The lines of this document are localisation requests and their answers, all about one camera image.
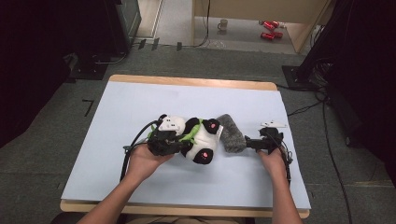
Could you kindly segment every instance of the forearm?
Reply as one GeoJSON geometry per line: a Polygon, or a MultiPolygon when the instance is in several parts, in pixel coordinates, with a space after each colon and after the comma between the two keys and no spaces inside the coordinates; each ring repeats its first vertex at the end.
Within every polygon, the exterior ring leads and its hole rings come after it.
{"type": "Polygon", "coordinates": [[[278,176],[273,178],[273,191],[273,224],[303,223],[294,204],[294,200],[290,193],[289,184],[285,177],[278,176]]]}
{"type": "Polygon", "coordinates": [[[131,198],[140,181],[123,179],[107,197],[96,205],[78,224],[116,223],[123,207],[131,198]]]}

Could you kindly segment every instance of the white board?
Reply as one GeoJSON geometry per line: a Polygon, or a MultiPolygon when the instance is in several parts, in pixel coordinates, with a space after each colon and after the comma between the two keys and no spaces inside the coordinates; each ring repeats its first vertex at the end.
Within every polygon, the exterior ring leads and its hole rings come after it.
{"type": "MultiPolygon", "coordinates": [[[[264,121],[279,129],[293,154],[291,193],[297,208],[310,209],[288,118],[278,91],[171,86],[109,81],[92,120],[62,199],[102,201],[119,183],[124,158],[140,130],[161,114],[215,119],[230,114],[244,135],[260,138],[264,121]]],[[[208,165],[177,154],[143,182],[130,203],[272,207],[272,184],[253,149],[225,152],[219,143],[208,165]]]]}

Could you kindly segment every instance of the gray plush object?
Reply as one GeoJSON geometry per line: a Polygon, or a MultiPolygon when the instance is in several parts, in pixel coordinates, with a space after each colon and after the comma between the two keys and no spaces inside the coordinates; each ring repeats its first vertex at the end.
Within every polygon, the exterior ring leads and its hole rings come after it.
{"type": "Polygon", "coordinates": [[[217,118],[223,130],[220,140],[226,152],[238,153],[247,148],[244,135],[239,131],[230,115],[224,114],[217,118]]]}

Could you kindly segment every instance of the white floor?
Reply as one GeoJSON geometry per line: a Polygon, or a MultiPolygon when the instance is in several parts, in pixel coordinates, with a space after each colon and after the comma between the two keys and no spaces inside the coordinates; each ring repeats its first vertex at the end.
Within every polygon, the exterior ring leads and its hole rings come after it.
{"type": "MultiPolygon", "coordinates": [[[[194,37],[193,43],[191,43],[191,0],[139,0],[139,6],[142,23],[138,31],[137,41],[146,38],[150,42],[154,38],[160,38],[159,44],[174,46],[177,45],[177,42],[181,42],[183,46],[196,46],[203,42],[206,36],[206,18],[195,17],[194,37]],[[161,10],[159,10],[158,6],[161,5],[161,1],[163,1],[163,4],[161,10]],[[158,19],[156,27],[152,27],[156,24],[153,18],[158,19]],[[149,31],[153,31],[152,35],[147,35],[149,31]]],[[[278,32],[283,33],[283,37],[271,41],[261,38],[261,33],[267,32],[267,30],[259,25],[258,21],[228,19],[226,32],[219,31],[219,21],[220,18],[209,17],[208,40],[201,48],[296,54],[287,29],[277,28],[278,32]]],[[[306,55],[309,50],[308,40],[301,54],[306,55]]]]}

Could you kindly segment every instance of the gray floor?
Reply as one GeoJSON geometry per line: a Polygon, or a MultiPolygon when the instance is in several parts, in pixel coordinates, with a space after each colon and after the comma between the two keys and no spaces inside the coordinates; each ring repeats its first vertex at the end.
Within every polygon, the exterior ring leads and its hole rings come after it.
{"type": "MultiPolygon", "coordinates": [[[[0,223],[50,223],[61,212],[64,185],[111,75],[239,79],[286,85],[281,65],[299,65],[303,60],[303,54],[282,49],[176,51],[176,47],[151,50],[146,45],[141,50],[134,48],[120,63],[111,64],[102,81],[64,83],[31,127],[0,149],[0,223]],[[83,100],[94,100],[86,117],[89,103],[83,100]]],[[[312,92],[279,90],[288,112],[316,102],[312,92]]],[[[329,105],[324,109],[353,223],[394,223],[396,192],[383,163],[364,148],[346,147],[337,116],[329,105]]],[[[345,199],[326,145],[321,105],[291,116],[290,127],[312,205],[304,223],[348,223],[345,199]]],[[[257,223],[270,223],[270,219],[257,218],[257,223]]]]}

